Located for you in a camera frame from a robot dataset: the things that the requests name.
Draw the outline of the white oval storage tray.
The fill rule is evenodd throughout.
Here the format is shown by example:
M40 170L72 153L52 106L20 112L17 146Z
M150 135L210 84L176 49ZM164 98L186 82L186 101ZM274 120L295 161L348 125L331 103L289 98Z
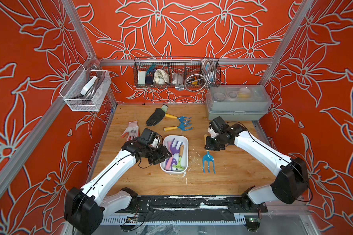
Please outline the white oval storage tray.
M184 174L188 168L188 148L189 148L189 141L186 137L184 136L179 136L179 135L169 135L165 138L165 140L163 141L163 144L167 147L167 149L169 150L169 145L168 145L168 142L172 142L173 139L175 139L174 141L174 144L176 143L176 141L178 141L178 148L180 148L180 145L183 144L184 145L184 152L183 152L183 156L182 156L182 160L181 160L181 165L183 167L185 167L184 171L167 171L165 170L165 164L166 164L166 161L168 159L166 159L164 162L162 162L160 164L160 167L161 169L165 172L165 173L168 173L168 174ZM174 158L176 159L176 161L178 162L178 153L177 154L174 154Z

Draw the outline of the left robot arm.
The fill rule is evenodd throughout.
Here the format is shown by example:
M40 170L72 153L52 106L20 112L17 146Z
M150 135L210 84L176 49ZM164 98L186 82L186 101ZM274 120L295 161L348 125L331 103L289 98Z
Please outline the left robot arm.
M137 193L129 188L111 197L107 194L124 173L143 158L148 159L150 165L156 165L171 156L162 136L148 128L139 137L125 142L112 162L95 178L81 188L71 188L66 194L64 219L72 225L72 231L91 235L106 215L134 204Z

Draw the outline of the blue fork yellow handle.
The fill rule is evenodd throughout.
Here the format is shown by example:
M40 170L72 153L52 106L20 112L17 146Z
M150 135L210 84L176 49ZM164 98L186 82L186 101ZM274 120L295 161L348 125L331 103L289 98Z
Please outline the blue fork yellow handle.
M214 161L214 157L210 154L210 151L208 150L208 148L206 147L207 145L207 137L208 135L204 135L204 142L205 142L205 146L204 149L206 151L206 154L203 156L202 159L202 163L203 163L203 173L206 173L206 171L208 173L210 173L210 170L213 170L213 173L216 173L215 170L215 161Z

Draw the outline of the green rake wooden handle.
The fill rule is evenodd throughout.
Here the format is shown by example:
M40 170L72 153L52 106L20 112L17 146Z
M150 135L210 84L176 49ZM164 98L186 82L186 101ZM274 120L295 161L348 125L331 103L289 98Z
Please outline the green rake wooden handle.
M181 144L179 148L179 153L178 153L178 163L176 165L173 165L173 171L184 171L185 167L181 165L183 152L184 152L184 145Z

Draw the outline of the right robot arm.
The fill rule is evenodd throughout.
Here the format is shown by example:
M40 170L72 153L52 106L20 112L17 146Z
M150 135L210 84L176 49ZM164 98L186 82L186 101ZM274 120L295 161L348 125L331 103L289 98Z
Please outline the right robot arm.
M258 138L241 123L229 125L221 117L210 121L205 149L225 150L227 146L236 146L267 167L276 177L274 182L262 187L248 189L243 197L251 204L259 205L269 201L281 201L293 204L310 189L306 162L299 158L284 155Z

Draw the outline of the purple rake pink handle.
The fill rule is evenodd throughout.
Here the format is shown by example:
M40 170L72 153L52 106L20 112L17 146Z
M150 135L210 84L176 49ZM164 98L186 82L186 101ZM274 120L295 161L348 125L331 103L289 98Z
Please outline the purple rake pink handle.
M177 161L174 157L170 157L165 164L165 170L173 171L173 165L177 164Z

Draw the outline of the purple fork pink handle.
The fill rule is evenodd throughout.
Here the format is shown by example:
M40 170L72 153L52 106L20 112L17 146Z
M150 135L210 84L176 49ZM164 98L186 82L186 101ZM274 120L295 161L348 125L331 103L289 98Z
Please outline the purple fork pink handle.
M171 157L174 157L174 154L179 153L179 148L177 147L178 146L178 141L176 141L175 145L173 145L174 141L175 141L175 139L173 139L172 142L168 142L169 150L170 150L170 153L172 155Z

